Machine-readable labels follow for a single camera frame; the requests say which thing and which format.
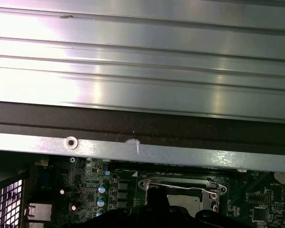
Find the green circuit board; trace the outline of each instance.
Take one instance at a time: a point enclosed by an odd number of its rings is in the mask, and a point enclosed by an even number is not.
[[[84,222],[111,209],[129,209],[145,204],[146,192],[140,180],[160,176],[213,180],[227,187],[220,196],[219,213],[254,228],[285,228],[285,184],[277,182],[273,173],[240,172],[217,168],[165,166],[159,164],[124,163],[98,159],[51,157],[49,166],[39,174],[39,187],[68,193],[53,202],[51,222],[47,228]],[[75,210],[71,205],[79,202]]]

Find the ridged aluminum panel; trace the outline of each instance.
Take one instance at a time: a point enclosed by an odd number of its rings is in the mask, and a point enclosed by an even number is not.
[[[285,123],[285,1],[0,1],[0,101]]]

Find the metal panel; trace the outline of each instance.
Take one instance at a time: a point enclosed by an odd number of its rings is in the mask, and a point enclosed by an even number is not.
[[[0,1],[0,101],[285,123],[285,2]]]
[[[0,0],[1,8],[285,29],[285,8],[206,0]]]
[[[71,150],[68,149],[67,140],[63,138],[0,133],[0,150],[285,172],[285,155],[144,145],[136,140],[126,143],[79,140],[78,147]]]

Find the ventilation grille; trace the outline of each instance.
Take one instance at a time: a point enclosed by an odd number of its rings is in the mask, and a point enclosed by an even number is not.
[[[0,228],[17,228],[21,203],[22,180],[0,190]]]

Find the motherboard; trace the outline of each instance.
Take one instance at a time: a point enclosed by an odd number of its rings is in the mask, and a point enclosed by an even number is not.
[[[254,228],[285,228],[285,173],[53,156],[38,175],[38,195],[53,196],[46,228],[145,205],[156,185],[193,217],[211,209]]]

